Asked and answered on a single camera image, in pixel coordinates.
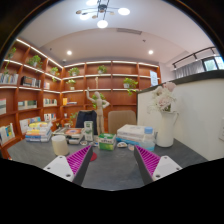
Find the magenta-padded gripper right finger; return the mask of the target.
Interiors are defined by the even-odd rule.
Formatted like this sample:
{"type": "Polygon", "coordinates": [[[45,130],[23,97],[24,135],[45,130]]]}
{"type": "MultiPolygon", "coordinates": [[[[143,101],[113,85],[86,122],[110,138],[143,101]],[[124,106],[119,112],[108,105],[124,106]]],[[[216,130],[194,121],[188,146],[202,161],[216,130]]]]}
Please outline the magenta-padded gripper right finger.
{"type": "Polygon", "coordinates": [[[138,145],[134,146],[134,156],[145,185],[181,170],[169,156],[158,156],[138,145]]]}

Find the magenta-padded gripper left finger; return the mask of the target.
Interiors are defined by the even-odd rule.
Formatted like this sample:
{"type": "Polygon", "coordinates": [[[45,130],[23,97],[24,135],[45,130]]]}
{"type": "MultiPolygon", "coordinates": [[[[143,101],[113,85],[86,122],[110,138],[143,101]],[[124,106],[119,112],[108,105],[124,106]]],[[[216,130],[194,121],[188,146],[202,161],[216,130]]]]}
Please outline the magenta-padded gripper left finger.
{"type": "Polygon", "coordinates": [[[86,146],[69,156],[57,156],[44,170],[81,186],[92,155],[92,147],[86,146]]]}

